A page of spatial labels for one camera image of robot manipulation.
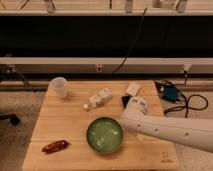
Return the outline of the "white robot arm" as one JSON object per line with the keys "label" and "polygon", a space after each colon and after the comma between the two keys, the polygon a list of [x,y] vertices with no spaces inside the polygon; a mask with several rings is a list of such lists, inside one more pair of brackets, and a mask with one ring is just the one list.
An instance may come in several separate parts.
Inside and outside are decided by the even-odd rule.
{"label": "white robot arm", "polygon": [[213,120],[147,114],[148,103],[132,97],[120,117],[127,130],[213,153]]}

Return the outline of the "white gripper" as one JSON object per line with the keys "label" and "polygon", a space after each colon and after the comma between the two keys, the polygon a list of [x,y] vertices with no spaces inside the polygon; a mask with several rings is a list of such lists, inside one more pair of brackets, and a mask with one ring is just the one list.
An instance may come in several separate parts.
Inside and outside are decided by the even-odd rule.
{"label": "white gripper", "polygon": [[128,133],[136,136],[138,134],[137,127],[138,124],[135,120],[127,118],[125,116],[121,116],[119,119],[119,123],[121,124],[122,128],[126,130]]}

